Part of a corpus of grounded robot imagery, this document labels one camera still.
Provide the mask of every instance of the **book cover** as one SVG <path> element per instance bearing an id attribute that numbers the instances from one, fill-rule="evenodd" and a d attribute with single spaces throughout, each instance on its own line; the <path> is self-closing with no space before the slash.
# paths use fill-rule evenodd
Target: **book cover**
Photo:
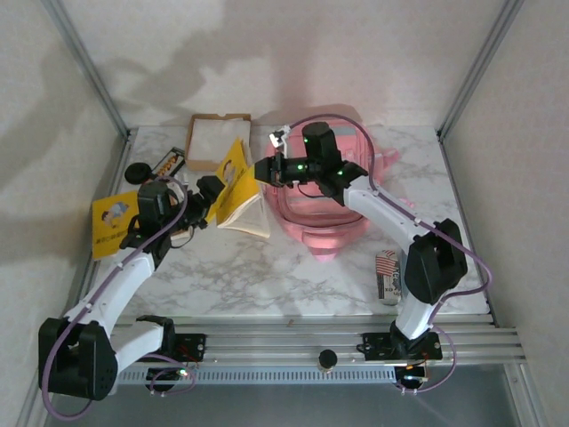
<path id="1" fill-rule="evenodd" d="M 137 215 L 137 192 L 117 194 L 92 203 L 92 256 L 99 260 L 116 254 L 128 225 Z"/>
<path id="2" fill-rule="evenodd" d="M 218 226 L 223 225 L 252 199 L 259 197 L 260 187 L 254 178 L 253 169 L 245 160 L 243 140 L 237 138 L 218 168 L 216 175 L 225 184 L 215 204 L 210 209 L 207 221 L 215 216 Z"/>

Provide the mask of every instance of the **yellow booklet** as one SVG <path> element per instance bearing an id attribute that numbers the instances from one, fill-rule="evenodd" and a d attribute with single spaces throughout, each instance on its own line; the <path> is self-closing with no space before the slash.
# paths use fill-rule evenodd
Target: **yellow booklet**
<path id="1" fill-rule="evenodd" d="M 268 238 L 267 209 L 262 189 L 251 167 L 251 151 L 237 138 L 218 168 L 216 175 L 225 184 L 206 220 L 217 220 L 220 229 L 240 230 Z"/>
<path id="2" fill-rule="evenodd" d="M 116 254 L 128 224 L 139 213 L 137 192 L 130 191 L 92 202 L 92 257 Z"/>

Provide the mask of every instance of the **metal corner post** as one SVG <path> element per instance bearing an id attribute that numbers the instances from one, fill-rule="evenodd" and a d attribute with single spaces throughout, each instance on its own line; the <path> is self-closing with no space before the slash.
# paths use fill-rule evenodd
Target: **metal corner post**
<path id="1" fill-rule="evenodd" d="M 437 130 L 437 137 L 441 144 L 445 143 L 449 133 L 456 126 L 462 111 L 466 108 L 466 105 L 472 97 L 472 93 L 477 88 L 480 79 L 486 72 L 490 61 L 498 50 L 506 33 L 508 33 L 509 27 L 516 18 L 517 12 L 523 3 L 524 0 L 506 0 L 504 2 L 498 17 L 492 25 L 490 33 L 470 66 L 469 73 L 466 75 L 461 88 L 454 97 L 453 103 L 446 113 L 443 123 Z"/>
<path id="2" fill-rule="evenodd" d="M 126 141 L 128 136 L 128 128 L 121 118 L 116 105 L 111 99 L 107 88 L 103 84 L 100 78 L 99 72 L 95 68 L 89 53 L 85 49 L 81 38 L 77 34 L 71 19 L 65 6 L 61 3 L 61 0 L 41 0 L 44 5 L 45 10 L 49 13 L 52 18 L 55 27 L 59 30 L 61 37 L 65 41 L 68 49 L 73 54 L 77 64 L 83 71 L 83 74 L 93 90 L 95 91 L 97 97 L 100 100 L 101 105 L 107 111 L 113 125 L 116 128 L 118 134 Z"/>

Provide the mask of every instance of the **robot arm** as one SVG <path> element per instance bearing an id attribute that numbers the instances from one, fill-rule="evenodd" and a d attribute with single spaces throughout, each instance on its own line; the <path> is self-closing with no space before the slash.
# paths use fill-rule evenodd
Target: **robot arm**
<path id="1" fill-rule="evenodd" d="M 85 314 L 72 326 L 68 338 L 57 349 L 52 365 L 48 366 L 49 392 L 101 400 L 113 390 L 116 377 L 136 360 L 156 350 L 172 354 L 175 331 L 171 319 L 143 316 L 121 334 L 113 334 L 113 329 L 126 304 L 166 256 L 171 247 L 171 234 L 206 227 L 204 218 L 223 190 L 223 184 L 215 176 L 205 176 L 198 180 L 197 186 L 200 192 L 188 191 L 183 213 L 178 205 L 171 204 L 172 191 L 164 182 L 152 181 L 140 187 L 137 196 L 140 213 L 132 220 L 121 250 L 115 255 L 114 265 L 63 318 L 48 318 L 40 327 L 40 388 L 52 348 L 81 313 Z M 155 238 L 155 234 L 176 217 L 180 218 L 169 232 Z M 146 242 L 145 249 L 135 254 Z"/>
<path id="2" fill-rule="evenodd" d="M 467 273 L 465 255 L 396 209 L 406 208 L 382 188 L 373 189 L 365 169 L 342 160 L 327 123 L 304 126 L 302 136 L 305 157 L 285 158 L 280 149 L 275 156 L 257 162 L 255 178 L 275 187 L 313 181 L 324 196 L 362 214 L 401 246 L 409 294 L 391 325 L 390 356 L 408 359 L 429 333 L 429 319 L 441 297 Z M 436 228 L 461 242 L 460 230 L 453 221 L 436 223 Z"/>

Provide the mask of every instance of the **white marble surface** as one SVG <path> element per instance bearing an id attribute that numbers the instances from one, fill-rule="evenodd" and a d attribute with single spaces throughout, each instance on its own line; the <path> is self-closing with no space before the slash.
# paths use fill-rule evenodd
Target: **white marble surface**
<path id="1" fill-rule="evenodd" d="M 271 129 L 252 129 L 254 157 L 260 157 Z M 383 148 L 394 147 L 401 153 L 384 187 L 413 201 L 422 218 L 450 217 L 461 224 L 434 130 L 415 126 L 375 126 L 370 130 Z M 141 127 L 128 163 L 145 161 L 153 165 L 169 148 L 184 148 L 185 139 L 183 127 Z M 193 183 L 197 175 L 188 174 Z M 126 182 L 121 188 L 130 189 L 133 186 Z M 396 313 L 397 307 L 378 301 L 375 255 L 383 249 L 397 249 L 381 230 L 371 225 L 363 238 L 336 259 L 322 263 L 304 245 L 285 235 L 272 214 L 269 222 L 269 239 L 214 227 L 197 230 L 188 245 L 170 251 L 124 314 L 234 317 Z M 469 262 L 469 274 L 457 289 L 476 286 L 477 273 L 473 262 Z M 481 294 L 454 298 L 441 310 L 452 314 L 487 312 Z"/>

